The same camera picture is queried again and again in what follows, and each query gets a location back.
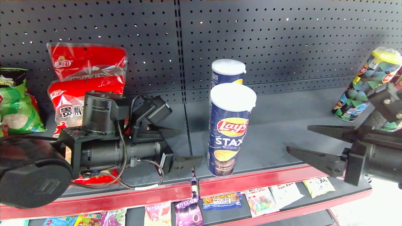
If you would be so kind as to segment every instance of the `red plastic package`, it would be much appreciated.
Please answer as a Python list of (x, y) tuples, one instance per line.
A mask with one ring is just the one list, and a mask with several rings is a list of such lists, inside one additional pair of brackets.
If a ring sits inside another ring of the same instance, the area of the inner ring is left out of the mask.
[[(127, 70), (127, 52), (111, 45), (80, 43), (48, 43), (47, 48), (59, 78), (47, 90), (55, 109), (57, 138), (66, 127), (81, 126), (84, 95), (89, 90), (123, 94)], [(76, 183), (108, 183), (105, 175), (79, 178)]]

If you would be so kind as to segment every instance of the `dark gray pegboard panel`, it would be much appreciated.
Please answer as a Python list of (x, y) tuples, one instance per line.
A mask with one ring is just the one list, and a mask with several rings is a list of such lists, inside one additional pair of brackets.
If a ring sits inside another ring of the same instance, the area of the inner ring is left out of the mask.
[[(257, 95), (266, 95), (282, 92), (297, 92), (305, 90), (316, 90), (325, 88), (346, 87), (354, 76), (338, 77), (338, 78), (319, 78), (310, 80), (299, 80), (290, 82), (273, 82), (266, 84), (249, 85)], [(196, 89), (186, 91), (187, 102), (204, 101), (209, 98), (209, 90)]]
[(246, 64), (245, 84), (353, 76), (377, 46), (402, 48), (397, 1), (180, 1), (186, 89), (211, 63)]
[(126, 94), (181, 90), (173, 1), (1, 1), (0, 13), (1, 64), (29, 69), (38, 102), (56, 79), (50, 41), (124, 47)]

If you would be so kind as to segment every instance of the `lay's stax can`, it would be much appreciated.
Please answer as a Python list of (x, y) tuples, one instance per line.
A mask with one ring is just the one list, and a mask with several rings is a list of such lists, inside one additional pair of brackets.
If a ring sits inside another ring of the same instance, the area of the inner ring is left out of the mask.
[(354, 121), (369, 104), (367, 94), (389, 82), (401, 65), (402, 57), (398, 51), (385, 47), (373, 50), (332, 109), (332, 113), (341, 120)]
[(211, 89), (207, 165), (212, 175), (233, 173), (256, 99), (256, 93), (242, 84), (222, 83)]
[(212, 62), (211, 88), (221, 83), (243, 84), (246, 65), (237, 60), (219, 59)]

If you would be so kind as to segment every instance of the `candy bag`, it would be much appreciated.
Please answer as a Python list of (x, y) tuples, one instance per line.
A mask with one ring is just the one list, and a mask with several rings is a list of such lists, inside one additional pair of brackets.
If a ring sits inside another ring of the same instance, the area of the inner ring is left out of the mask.
[(251, 210), (251, 217), (279, 211), (268, 187), (250, 189), (244, 191), (244, 194)]
[(188, 200), (174, 203), (174, 212), (176, 214), (176, 226), (203, 226), (201, 210), (198, 206), (198, 186), (195, 176), (195, 169), (192, 168), (193, 177), (191, 179), (191, 190), (193, 197)]
[(21, 68), (0, 68), (0, 114), (9, 134), (46, 131), (31, 95), (25, 94), (26, 72)]
[(107, 212), (78, 215), (74, 226), (103, 226)]
[(43, 223), (43, 226), (73, 226), (78, 216), (66, 216), (58, 218), (48, 218)]
[(170, 202), (146, 205), (144, 226), (172, 226)]
[(279, 209), (301, 199), (302, 195), (295, 183), (275, 185), (269, 187)]
[(125, 226), (126, 212), (127, 209), (108, 211), (103, 226)]
[(0, 226), (28, 226), (29, 220), (3, 220)]
[(311, 198), (326, 194), (329, 191), (336, 191), (328, 177), (313, 178), (303, 181), (303, 184), (306, 186)]
[(241, 208), (237, 193), (229, 193), (225, 195), (217, 195), (213, 197), (203, 198), (204, 210), (227, 210), (232, 208)]

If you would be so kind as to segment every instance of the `yellow snack packet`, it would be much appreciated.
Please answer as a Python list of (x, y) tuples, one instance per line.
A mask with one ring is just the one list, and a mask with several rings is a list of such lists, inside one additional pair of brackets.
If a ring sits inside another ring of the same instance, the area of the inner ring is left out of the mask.
[(303, 181), (303, 184), (307, 188), (308, 193), (310, 193), (311, 198), (326, 194), (329, 191), (336, 191), (328, 180), (328, 177), (313, 178)]

